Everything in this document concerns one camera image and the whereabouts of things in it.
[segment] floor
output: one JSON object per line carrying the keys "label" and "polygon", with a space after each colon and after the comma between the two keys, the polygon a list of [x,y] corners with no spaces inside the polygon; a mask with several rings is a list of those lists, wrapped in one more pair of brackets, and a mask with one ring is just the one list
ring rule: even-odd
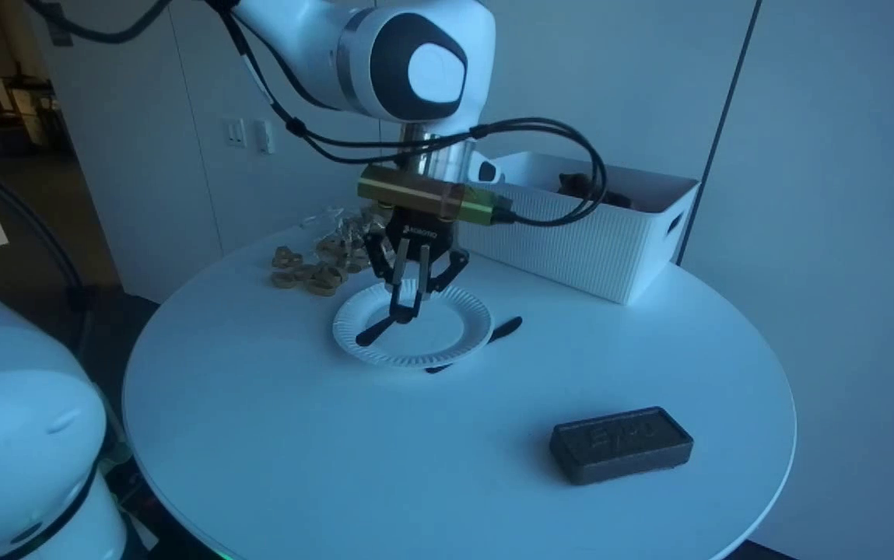
{"label": "floor", "polygon": [[[84,281],[98,287],[94,326],[82,364],[91,379],[121,413],[121,386],[129,353],[157,305],[122,292],[104,235],[76,160],[69,156],[0,159],[0,178],[38,212],[66,245]],[[74,315],[67,310],[62,279],[48,254],[26,227],[0,205],[8,246],[0,247],[0,300],[58,340],[71,336]],[[183,531],[141,482],[134,464],[108,476],[112,492],[161,538],[150,558],[218,558]],[[745,542],[728,560],[787,558]]]}

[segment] bin handle hole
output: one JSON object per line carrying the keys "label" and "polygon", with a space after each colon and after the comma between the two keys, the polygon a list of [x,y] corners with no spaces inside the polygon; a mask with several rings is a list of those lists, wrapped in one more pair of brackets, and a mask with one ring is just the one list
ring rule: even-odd
{"label": "bin handle hole", "polygon": [[675,219],[673,219],[671,221],[671,223],[668,224],[668,231],[666,231],[666,233],[664,233],[664,237],[668,237],[668,235],[671,234],[671,231],[675,231],[675,227],[678,227],[678,224],[682,223],[682,216],[684,216],[684,215],[685,215],[685,213],[682,212],[681,214],[678,214],[677,216],[675,216]]}

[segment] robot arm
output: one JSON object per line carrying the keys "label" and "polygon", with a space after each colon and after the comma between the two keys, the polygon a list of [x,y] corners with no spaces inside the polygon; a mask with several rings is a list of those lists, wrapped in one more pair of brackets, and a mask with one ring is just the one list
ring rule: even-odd
{"label": "robot arm", "polygon": [[496,28],[478,0],[354,9],[326,0],[240,0],[233,14],[279,55],[309,103],[432,135],[478,124]]}

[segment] paper plate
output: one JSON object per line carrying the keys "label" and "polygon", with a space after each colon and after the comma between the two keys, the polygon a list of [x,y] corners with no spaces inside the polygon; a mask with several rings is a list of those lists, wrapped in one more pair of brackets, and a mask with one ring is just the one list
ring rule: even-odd
{"label": "paper plate", "polygon": [[[401,283],[401,302],[412,305],[415,279]],[[375,366],[436,368],[453,364],[485,346],[492,336],[492,314],[481,300],[450,286],[422,302],[419,316],[408,325],[394,324],[368,347],[357,335],[387,317],[391,294],[384,283],[354,295],[336,313],[332,333],[343,350]]]}

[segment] white table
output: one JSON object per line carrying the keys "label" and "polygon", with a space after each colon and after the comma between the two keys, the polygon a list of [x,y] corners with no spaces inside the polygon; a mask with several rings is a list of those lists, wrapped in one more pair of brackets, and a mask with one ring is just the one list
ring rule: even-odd
{"label": "white table", "polygon": [[[270,286],[277,245],[233,253],[138,338],[125,425],[170,512],[244,560],[723,558],[780,494],[796,440],[775,355],[730,303],[668,266],[630,307],[483,258],[457,284],[510,337],[442,373],[336,346],[336,297]],[[571,486],[556,423],[661,405],[695,440],[671,471]]]}

